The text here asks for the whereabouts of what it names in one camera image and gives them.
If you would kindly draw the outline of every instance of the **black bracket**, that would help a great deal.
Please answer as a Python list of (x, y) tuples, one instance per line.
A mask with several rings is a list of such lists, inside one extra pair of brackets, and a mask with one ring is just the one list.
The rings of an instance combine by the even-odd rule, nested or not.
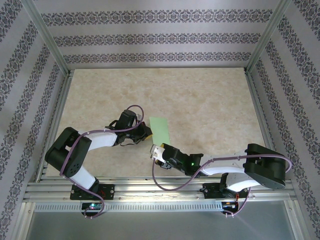
[[(115, 195), (115, 185), (114, 184), (99, 184), (98, 190), (96, 192), (99, 196), (101, 196), (104, 200), (113, 200)], [(79, 187), (72, 185), (71, 200), (99, 200), (96, 196), (93, 196), (86, 191), (83, 191)]]
[(239, 194), (239, 198), (246, 198), (248, 190), (244, 189), (240, 192), (231, 191), (227, 188), (220, 188), (220, 183), (204, 183), (200, 192), (203, 193), (204, 199), (235, 199), (236, 195)]

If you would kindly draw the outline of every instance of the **green paper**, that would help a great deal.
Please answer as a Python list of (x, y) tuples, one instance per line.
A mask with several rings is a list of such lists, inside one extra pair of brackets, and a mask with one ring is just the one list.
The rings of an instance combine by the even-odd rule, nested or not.
[(151, 116), (150, 128), (152, 131), (153, 144), (158, 146), (161, 146), (161, 144), (170, 145), (168, 122), (166, 118)]

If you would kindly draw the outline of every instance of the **enclosure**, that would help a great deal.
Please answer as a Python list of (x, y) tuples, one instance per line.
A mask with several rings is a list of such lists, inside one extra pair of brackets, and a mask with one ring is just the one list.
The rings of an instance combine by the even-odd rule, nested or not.
[[(89, 238), (80, 229), (97, 225), (96, 238), (105, 229), (122, 239), (320, 239), (319, 4), (1, 0), (0, 238)], [(116, 185), (115, 200), (100, 220), (81, 218), (72, 184), (45, 153), (63, 128), (102, 128), (130, 104), (166, 117), (170, 140), (188, 153), (255, 142), (285, 155), (293, 163), (286, 188), (254, 187), (239, 218), (225, 219), (219, 199), (198, 191), (218, 176), (160, 191), (152, 162), (140, 165), (147, 142), (88, 155), (86, 167)], [(158, 173), (166, 186), (187, 179)], [(121, 224), (129, 227), (115, 231)]]

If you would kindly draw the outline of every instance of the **patterned wallpaper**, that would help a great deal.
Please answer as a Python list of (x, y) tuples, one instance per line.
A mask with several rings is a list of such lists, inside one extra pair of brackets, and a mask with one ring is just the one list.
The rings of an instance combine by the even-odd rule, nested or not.
[(1, 0), (0, 240), (10, 239), (41, 159), (63, 74), (18, 0)]
[(245, 67), (277, 2), (37, 0), (35, 4), (69, 67), (75, 69)]
[(293, 0), (252, 72), (277, 151), (292, 179), (311, 239), (320, 239), (320, 5)]

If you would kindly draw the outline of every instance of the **table surface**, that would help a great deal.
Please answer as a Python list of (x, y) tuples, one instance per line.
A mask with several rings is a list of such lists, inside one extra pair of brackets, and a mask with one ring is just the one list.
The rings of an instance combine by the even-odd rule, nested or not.
[[(57, 137), (66, 127), (102, 129), (138, 104), (149, 117), (167, 118), (170, 143), (186, 154), (228, 154), (264, 146), (243, 68), (77, 69)], [(152, 139), (89, 151), (83, 163), (95, 177), (149, 177)], [(157, 176), (184, 176), (157, 167)], [(47, 177), (59, 172), (48, 166)]]

